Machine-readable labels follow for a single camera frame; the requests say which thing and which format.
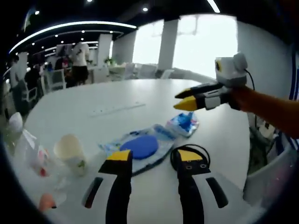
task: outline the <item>white pillar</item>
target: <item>white pillar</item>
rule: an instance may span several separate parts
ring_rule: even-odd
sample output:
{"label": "white pillar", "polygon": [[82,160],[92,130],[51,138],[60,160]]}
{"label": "white pillar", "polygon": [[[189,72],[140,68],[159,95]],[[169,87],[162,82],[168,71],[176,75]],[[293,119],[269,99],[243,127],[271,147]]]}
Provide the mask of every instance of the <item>white pillar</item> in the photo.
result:
{"label": "white pillar", "polygon": [[21,52],[18,54],[19,56],[19,68],[20,68],[20,79],[23,79],[27,72],[27,52]]}
{"label": "white pillar", "polygon": [[104,60],[109,57],[110,43],[112,41],[112,34],[101,34],[99,36],[98,47],[98,66],[103,67]]}
{"label": "white pillar", "polygon": [[176,45],[177,39],[177,30],[178,20],[164,22],[158,64],[159,70],[166,70],[172,68],[174,47]]}

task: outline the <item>window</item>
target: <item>window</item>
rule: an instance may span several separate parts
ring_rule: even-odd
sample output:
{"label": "window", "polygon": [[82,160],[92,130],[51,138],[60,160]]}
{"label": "window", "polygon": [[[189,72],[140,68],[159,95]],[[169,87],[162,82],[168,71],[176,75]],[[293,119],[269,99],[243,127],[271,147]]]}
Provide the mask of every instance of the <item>window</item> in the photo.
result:
{"label": "window", "polygon": [[237,51],[235,17],[210,14],[183,16],[178,22],[173,67],[216,78],[215,58],[233,56]]}
{"label": "window", "polygon": [[140,27],[136,33],[133,62],[158,64],[164,21]]}

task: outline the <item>black ceiling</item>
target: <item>black ceiling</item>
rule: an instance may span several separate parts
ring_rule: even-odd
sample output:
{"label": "black ceiling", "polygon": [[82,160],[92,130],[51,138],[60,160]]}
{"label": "black ceiling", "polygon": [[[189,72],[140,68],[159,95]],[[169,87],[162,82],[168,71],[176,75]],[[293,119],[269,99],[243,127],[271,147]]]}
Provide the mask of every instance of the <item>black ceiling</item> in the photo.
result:
{"label": "black ceiling", "polygon": [[[290,43],[291,37],[288,28],[277,11],[277,0],[215,0],[222,14],[234,15],[239,21],[253,24],[261,27],[274,35],[278,36],[286,43]],[[176,19],[183,14],[213,13],[207,0],[38,0],[38,1],[14,1],[7,3],[3,28],[9,30],[4,36],[5,45],[3,46],[3,56],[7,57],[8,51],[20,40],[30,34],[61,23],[72,21],[116,21],[130,25],[140,26],[159,19]],[[148,6],[147,13],[142,12],[142,7]],[[28,10],[39,10],[39,15],[30,17],[30,25],[26,32],[22,31],[22,24]],[[75,42],[81,37],[84,41],[96,41],[99,33],[85,32],[81,30],[109,30],[127,33],[132,31],[130,28],[122,28],[107,25],[80,25],[68,28],[60,28],[46,34],[39,35],[21,45],[18,50],[27,50],[31,54],[38,52],[42,46],[45,48],[55,46],[62,40],[65,43]],[[58,38],[54,37],[56,33],[61,34]]]}

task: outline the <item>desk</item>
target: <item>desk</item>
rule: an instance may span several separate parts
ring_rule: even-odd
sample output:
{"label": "desk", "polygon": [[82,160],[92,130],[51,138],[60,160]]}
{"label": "desk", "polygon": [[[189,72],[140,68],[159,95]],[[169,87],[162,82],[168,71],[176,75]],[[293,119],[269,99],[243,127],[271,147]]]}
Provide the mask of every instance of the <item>desk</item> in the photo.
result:
{"label": "desk", "polygon": [[[164,125],[181,111],[174,96],[198,82],[180,79],[142,79],[83,85],[44,96],[31,111],[25,127],[53,154],[55,142],[68,133],[78,136],[90,164],[99,169],[104,161],[97,144],[107,143],[133,130],[155,123]],[[90,116],[94,111],[118,105],[144,103],[135,109]],[[199,128],[185,142],[205,147],[212,171],[243,189],[249,164],[249,124],[246,113],[221,105],[196,111]],[[49,187],[38,184],[23,171],[21,183],[28,194]],[[160,165],[132,179],[128,223],[183,222],[178,180],[169,156]]]}

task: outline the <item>paper cup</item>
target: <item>paper cup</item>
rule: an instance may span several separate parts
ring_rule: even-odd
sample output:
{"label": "paper cup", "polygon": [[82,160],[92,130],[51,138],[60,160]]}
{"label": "paper cup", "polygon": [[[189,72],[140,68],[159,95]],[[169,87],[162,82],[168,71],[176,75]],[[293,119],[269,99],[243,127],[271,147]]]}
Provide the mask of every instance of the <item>paper cup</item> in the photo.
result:
{"label": "paper cup", "polygon": [[73,134],[65,135],[54,146],[54,154],[71,171],[78,175],[83,176],[86,173],[87,163],[83,154],[83,148],[78,138]]}

